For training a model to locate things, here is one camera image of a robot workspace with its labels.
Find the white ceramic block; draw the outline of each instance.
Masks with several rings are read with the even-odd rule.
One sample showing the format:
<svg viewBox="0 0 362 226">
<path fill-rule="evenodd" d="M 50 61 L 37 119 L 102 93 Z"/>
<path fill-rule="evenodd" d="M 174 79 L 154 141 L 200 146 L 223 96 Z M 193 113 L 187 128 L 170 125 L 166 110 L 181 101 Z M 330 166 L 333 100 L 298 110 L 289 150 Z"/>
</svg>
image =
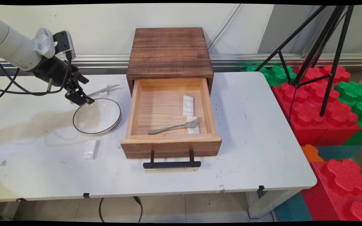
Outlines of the white ceramic block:
<svg viewBox="0 0 362 226">
<path fill-rule="evenodd" d="M 100 85 L 100 89 L 104 89 L 104 88 L 107 88 L 107 87 L 108 87 L 108 84 L 102 84 L 102 85 Z M 100 92 L 99 95 L 100 95 L 99 97 L 107 97 L 107 96 L 108 96 L 108 92 L 107 92 L 107 91 Z"/>
<path fill-rule="evenodd" d="M 187 121 L 192 121 L 197 119 L 197 116 L 187 116 Z M 197 134 L 199 133 L 199 126 L 196 126 L 194 128 L 188 128 L 188 134 Z"/>
<path fill-rule="evenodd" d="M 192 96 L 184 96 L 184 113 L 183 117 L 194 116 L 194 98 Z"/>
<path fill-rule="evenodd" d="M 95 159 L 98 144 L 99 144 L 98 140 L 88 140 L 87 141 L 85 155 L 83 156 L 83 158 L 85 160 Z"/>
</svg>

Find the drawer handle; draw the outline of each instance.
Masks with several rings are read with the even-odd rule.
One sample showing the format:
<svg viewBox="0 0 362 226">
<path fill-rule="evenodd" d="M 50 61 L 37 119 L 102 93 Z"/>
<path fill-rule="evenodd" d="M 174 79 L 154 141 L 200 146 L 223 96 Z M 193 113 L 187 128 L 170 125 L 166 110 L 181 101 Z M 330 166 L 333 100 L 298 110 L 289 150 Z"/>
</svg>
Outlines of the drawer handle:
<svg viewBox="0 0 362 226">
<path fill-rule="evenodd" d="M 194 161 L 194 150 L 189 151 L 189 162 L 165 162 L 155 163 L 155 151 L 151 152 L 151 162 L 143 163 L 144 169 L 158 169 L 158 168 L 183 168 L 183 167 L 200 167 L 201 162 Z"/>
</svg>

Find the wooden drawer unit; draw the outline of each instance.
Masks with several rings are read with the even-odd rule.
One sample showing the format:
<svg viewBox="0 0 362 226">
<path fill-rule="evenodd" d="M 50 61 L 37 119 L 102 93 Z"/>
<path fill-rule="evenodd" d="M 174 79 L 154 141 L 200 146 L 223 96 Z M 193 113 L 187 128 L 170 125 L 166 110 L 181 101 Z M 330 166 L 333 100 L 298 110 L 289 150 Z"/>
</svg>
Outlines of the wooden drawer unit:
<svg viewBox="0 0 362 226">
<path fill-rule="evenodd" d="M 210 94 L 213 69 L 202 27 L 137 28 L 129 58 L 127 80 L 205 78 Z"/>
<path fill-rule="evenodd" d="M 149 130 L 184 124 L 184 95 L 194 98 L 195 116 L 202 117 L 199 134 L 188 134 L 185 127 L 148 135 Z M 222 139 L 217 136 L 207 80 L 205 78 L 166 78 L 135 80 L 132 104 L 122 149 L 129 159 L 217 155 Z"/>
</svg>

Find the plate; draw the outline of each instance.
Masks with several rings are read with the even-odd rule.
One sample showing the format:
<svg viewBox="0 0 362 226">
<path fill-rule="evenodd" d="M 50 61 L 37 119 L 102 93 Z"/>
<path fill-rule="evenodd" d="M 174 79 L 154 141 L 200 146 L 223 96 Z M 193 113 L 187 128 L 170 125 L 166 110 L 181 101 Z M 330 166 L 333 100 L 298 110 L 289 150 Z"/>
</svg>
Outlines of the plate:
<svg viewBox="0 0 362 226">
<path fill-rule="evenodd" d="M 74 127 L 81 133 L 99 135 L 111 131 L 119 122 L 121 109 L 110 99 L 95 99 L 76 110 L 72 119 Z"/>
</svg>

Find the tile floor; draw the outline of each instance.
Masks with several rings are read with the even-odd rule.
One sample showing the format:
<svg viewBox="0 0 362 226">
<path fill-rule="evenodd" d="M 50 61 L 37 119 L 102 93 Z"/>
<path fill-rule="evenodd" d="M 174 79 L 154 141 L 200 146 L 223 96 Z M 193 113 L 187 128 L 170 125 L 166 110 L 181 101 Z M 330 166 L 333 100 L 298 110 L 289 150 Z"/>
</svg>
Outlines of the tile floor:
<svg viewBox="0 0 362 226">
<path fill-rule="evenodd" d="M 141 223 L 273 222 L 270 213 L 250 220 L 245 193 L 140 196 Z M 15 220 L 100 222 L 99 198 L 21 202 Z M 132 197 L 105 198 L 105 222 L 138 222 L 140 206 Z"/>
</svg>

